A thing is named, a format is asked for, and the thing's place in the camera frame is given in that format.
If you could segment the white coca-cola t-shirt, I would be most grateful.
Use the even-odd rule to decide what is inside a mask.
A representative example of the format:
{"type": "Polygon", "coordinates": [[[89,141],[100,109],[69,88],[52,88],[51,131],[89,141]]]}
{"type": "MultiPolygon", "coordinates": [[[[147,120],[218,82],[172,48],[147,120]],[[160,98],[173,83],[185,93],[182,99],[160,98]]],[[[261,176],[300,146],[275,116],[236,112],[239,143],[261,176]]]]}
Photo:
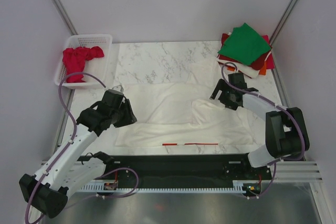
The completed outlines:
{"type": "Polygon", "coordinates": [[[247,110],[210,99],[220,75],[218,62],[208,58],[190,64],[186,82],[125,86],[137,122],[118,130],[116,145],[251,144],[247,110]]]}

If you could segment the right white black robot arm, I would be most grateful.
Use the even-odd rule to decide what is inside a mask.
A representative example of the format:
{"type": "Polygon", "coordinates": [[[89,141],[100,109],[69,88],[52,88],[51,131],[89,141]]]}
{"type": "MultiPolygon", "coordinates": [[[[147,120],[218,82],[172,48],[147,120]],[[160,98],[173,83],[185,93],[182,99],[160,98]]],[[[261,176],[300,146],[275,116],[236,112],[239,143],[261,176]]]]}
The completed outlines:
{"type": "Polygon", "coordinates": [[[265,144],[247,154],[248,161],[240,166],[241,174],[248,179],[259,173],[259,168],[280,159],[296,161],[303,158],[310,147],[302,111],[280,106],[262,96],[257,89],[248,88],[242,73],[232,73],[228,79],[219,79],[210,97],[217,94],[226,108],[245,108],[265,122],[265,144]]]}

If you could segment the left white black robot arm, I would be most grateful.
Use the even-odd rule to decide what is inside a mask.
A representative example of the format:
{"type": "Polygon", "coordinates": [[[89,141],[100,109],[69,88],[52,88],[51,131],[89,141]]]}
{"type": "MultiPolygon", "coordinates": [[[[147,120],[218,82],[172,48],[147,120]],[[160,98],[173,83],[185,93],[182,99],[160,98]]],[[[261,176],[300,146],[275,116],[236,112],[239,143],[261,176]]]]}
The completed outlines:
{"type": "Polygon", "coordinates": [[[115,173],[113,158],[99,151],[79,168],[73,168],[82,153],[104,131],[134,124],[137,121],[129,99],[120,90],[109,89],[100,101],[83,110],[75,121],[75,131],[70,139],[33,175],[24,174],[19,186],[28,206],[34,207],[48,218],[58,216],[68,199],[91,180],[111,178],[115,173]]]}

